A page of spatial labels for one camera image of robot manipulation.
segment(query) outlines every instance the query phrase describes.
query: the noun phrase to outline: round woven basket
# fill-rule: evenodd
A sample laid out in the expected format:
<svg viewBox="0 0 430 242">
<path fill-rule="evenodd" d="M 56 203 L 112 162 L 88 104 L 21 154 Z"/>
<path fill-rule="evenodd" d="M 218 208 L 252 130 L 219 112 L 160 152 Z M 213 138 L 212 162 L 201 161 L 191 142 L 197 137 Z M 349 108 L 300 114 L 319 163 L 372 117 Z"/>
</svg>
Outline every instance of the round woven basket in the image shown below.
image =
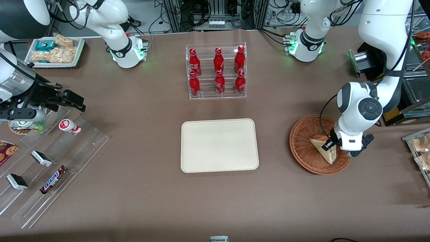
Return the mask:
<svg viewBox="0 0 430 242">
<path fill-rule="evenodd" d="M 321 117 L 322 126 L 329 132 L 335 121 L 329 117 Z M 290 132 L 290 149 L 297 162 L 306 170 L 318 175 L 333 175 L 345 169 L 351 158 L 348 152 L 336 146 L 337 158 L 330 165 L 310 142 L 315 135 L 324 135 L 319 125 L 319 115 L 310 115 L 297 121 Z"/>
</svg>

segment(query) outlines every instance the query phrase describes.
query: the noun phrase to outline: acrylic display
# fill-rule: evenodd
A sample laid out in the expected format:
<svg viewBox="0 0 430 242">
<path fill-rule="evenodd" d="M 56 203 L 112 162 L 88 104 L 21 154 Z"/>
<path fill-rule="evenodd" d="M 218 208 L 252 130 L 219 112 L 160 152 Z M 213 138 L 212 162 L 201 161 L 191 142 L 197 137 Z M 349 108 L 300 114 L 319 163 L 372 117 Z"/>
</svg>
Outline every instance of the acrylic display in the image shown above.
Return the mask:
<svg viewBox="0 0 430 242">
<path fill-rule="evenodd" d="M 22 228 L 33 226 L 109 139 L 80 116 L 68 117 L 69 111 L 61 107 L 58 112 L 50 112 L 45 120 L 47 129 L 26 135 L 16 144 L 19 150 L 0 167 L 1 214 L 13 217 Z M 65 117 L 82 128 L 80 134 L 74 136 L 58 128 Z M 39 164 L 31 156 L 34 150 L 45 154 L 53 163 L 48 167 Z M 42 194 L 39 189 L 62 165 L 68 171 L 46 194 Z M 10 173 L 23 177 L 28 188 L 25 191 L 14 189 L 6 179 Z"/>
<path fill-rule="evenodd" d="M 245 47 L 244 54 L 246 57 L 247 47 L 246 43 L 216 43 L 216 44 L 189 44 L 185 50 L 185 61 L 187 68 L 187 84 L 188 84 L 188 95 L 190 99 L 221 99 L 221 98 L 245 98 L 246 97 L 246 84 L 243 93 L 237 94 L 235 92 L 235 83 L 238 76 L 234 72 L 234 58 L 238 51 L 238 46 L 243 45 Z M 225 79 L 225 90 L 223 94 L 217 94 L 215 88 L 215 69 L 214 69 L 214 57 L 215 49 L 219 47 L 222 50 L 222 56 L 224 58 L 224 79 Z M 200 82 L 199 96 L 193 95 L 193 91 L 190 87 L 190 50 L 195 49 L 196 54 L 200 59 L 202 74 L 198 76 Z M 245 72 L 246 83 L 247 69 L 246 69 L 247 58 L 245 58 L 245 64 L 243 70 Z"/>
</svg>

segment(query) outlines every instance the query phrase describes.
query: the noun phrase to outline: packaged snack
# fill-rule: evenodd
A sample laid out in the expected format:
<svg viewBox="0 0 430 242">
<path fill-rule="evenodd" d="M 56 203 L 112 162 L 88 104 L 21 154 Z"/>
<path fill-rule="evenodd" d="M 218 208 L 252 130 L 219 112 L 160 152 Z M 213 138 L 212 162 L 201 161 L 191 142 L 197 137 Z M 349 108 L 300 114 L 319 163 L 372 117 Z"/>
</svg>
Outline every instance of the packaged snack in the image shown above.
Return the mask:
<svg viewBox="0 0 430 242">
<path fill-rule="evenodd" d="M 73 40 L 62 36 L 61 34 L 54 33 L 54 41 L 57 45 L 64 48 L 72 48 Z"/>
<path fill-rule="evenodd" d="M 72 63 L 75 58 L 76 48 L 54 48 L 50 52 L 49 62 Z"/>
<path fill-rule="evenodd" d="M 41 61 L 48 61 L 49 57 L 51 56 L 51 53 L 49 51 L 33 51 L 33 54 L 31 55 L 31 60 L 33 62 L 41 62 Z"/>
<path fill-rule="evenodd" d="M 0 140 L 0 166 L 18 150 L 18 146 L 4 140 Z"/>
<path fill-rule="evenodd" d="M 54 43 L 53 40 L 45 40 L 45 41 L 39 41 L 36 44 L 35 50 L 38 51 L 50 51 L 54 49 L 57 45 Z"/>
<path fill-rule="evenodd" d="M 429 152 L 429 148 L 424 145 L 424 142 L 421 142 L 421 137 L 411 138 L 409 139 L 412 150 L 415 152 Z"/>
<path fill-rule="evenodd" d="M 418 166 L 422 171 L 430 171 L 426 156 L 420 155 L 417 158 L 414 158 L 414 160 L 417 162 Z"/>
</svg>

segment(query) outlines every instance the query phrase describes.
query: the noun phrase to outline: coca-cola bottle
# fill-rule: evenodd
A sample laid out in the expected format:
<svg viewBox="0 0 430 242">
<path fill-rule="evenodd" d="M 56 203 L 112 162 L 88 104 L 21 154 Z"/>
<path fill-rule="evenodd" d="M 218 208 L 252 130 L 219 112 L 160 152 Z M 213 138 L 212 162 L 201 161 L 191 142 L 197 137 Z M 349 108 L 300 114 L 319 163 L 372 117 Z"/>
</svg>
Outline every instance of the coca-cola bottle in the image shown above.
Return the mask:
<svg viewBox="0 0 430 242">
<path fill-rule="evenodd" d="M 200 59 L 197 57 L 195 49 L 190 49 L 190 67 L 191 71 L 195 72 L 198 76 L 202 75 Z"/>
<path fill-rule="evenodd" d="M 200 96 L 202 94 L 199 79 L 197 79 L 197 75 L 193 71 L 190 73 L 190 89 L 193 96 Z"/>
<path fill-rule="evenodd" d="M 221 54 L 221 48 L 215 48 L 215 58 L 214 58 L 214 72 L 217 70 L 224 71 L 224 57 Z"/>
<path fill-rule="evenodd" d="M 216 71 L 216 77 L 215 77 L 215 92 L 217 94 L 224 94 L 225 91 L 225 79 L 222 76 L 223 71 L 222 70 L 217 70 Z"/>
<path fill-rule="evenodd" d="M 245 72 L 239 71 L 239 73 L 237 75 L 238 75 L 238 77 L 236 78 L 236 84 L 235 84 L 234 92 L 237 95 L 241 96 L 245 92 L 245 83 L 246 83 Z"/>
<path fill-rule="evenodd" d="M 237 54 L 234 57 L 234 73 L 243 70 L 243 67 L 245 66 L 245 53 L 243 53 L 244 49 L 245 47 L 243 45 L 239 45 L 237 48 Z"/>
</svg>

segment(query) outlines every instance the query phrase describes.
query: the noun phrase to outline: brown tablecloth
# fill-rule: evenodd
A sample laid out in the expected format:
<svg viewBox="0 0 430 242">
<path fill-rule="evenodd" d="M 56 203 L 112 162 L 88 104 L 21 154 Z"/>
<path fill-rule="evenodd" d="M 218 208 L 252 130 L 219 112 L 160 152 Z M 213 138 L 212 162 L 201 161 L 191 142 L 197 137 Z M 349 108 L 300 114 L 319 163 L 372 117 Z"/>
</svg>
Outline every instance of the brown tablecloth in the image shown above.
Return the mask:
<svg viewBox="0 0 430 242">
<path fill-rule="evenodd" d="M 362 43 L 357 28 L 333 28 L 326 40 L 315 61 L 302 63 L 258 31 L 160 35 L 147 62 L 121 69 L 101 38 L 86 39 L 80 69 L 37 72 L 85 97 L 82 117 L 111 138 L 33 228 L 0 217 L 0 240 L 429 241 L 429 188 L 401 140 L 428 125 L 371 128 L 373 143 L 334 176 L 311 174 L 294 160 L 293 124 L 357 80 L 348 56 Z M 247 98 L 189 100 L 186 44 L 243 41 Z M 334 102 L 325 114 L 340 115 Z M 183 173 L 182 123 L 229 118 L 255 121 L 259 168 Z M 6 140 L 21 138 L 6 124 L 0 131 Z"/>
</svg>

